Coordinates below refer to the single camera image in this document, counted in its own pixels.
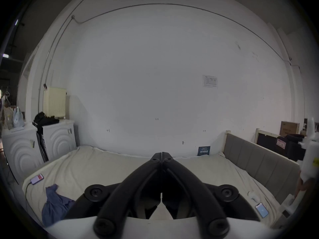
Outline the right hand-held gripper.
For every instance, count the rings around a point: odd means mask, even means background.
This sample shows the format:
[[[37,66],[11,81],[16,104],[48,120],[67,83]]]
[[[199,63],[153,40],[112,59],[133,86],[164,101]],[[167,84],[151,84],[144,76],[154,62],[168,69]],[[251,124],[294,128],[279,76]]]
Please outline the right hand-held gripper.
[[[319,133],[315,132],[314,118],[307,123],[307,136],[299,142],[305,155],[300,163],[300,178],[303,183],[316,179],[319,173]]]

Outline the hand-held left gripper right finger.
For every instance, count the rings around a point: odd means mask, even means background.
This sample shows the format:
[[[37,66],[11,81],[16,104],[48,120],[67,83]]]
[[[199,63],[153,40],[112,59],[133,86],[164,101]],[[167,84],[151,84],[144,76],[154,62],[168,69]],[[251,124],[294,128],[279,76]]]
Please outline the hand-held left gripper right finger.
[[[260,222],[253,207],[235,186],[203,183],[167,152],[162,153],[162,175],[164,205],[168,207],[173,203],[172,185],[176,184],[185,195],[188,207],[181,214],[173,207],[168,210],[173,211],[174,218],[195,216],[202,238],[225,238],[231,228],[227,218]]]

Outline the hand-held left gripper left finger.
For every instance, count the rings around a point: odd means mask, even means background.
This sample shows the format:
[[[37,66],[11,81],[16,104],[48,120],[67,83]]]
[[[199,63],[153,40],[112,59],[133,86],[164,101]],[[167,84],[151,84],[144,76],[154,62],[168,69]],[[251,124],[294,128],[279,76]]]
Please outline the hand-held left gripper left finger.
[[[142,218],[137,211],[139,197],[146,184],[161,173],[161,162],[162,153],[156,153],[121,183],[88,186],[63,220],[96,216],[92,229],[98,238],[120,238],[129,214]]]

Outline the person's right hand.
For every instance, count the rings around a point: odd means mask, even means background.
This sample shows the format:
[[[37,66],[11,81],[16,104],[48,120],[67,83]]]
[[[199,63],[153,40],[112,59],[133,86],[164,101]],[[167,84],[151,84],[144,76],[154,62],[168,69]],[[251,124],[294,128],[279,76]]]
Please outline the person's right hand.
[[[315,179],[314,178],[310,178],[307,181],[303,181],[301,179],[301,177],[298,177],[297,180],[297,185],[296,185],[296,191],[294,196],[297,197],[297,195],[299,194],[300,191],[307,191],[307,190],[311,190],[314,187],[315,184]]]

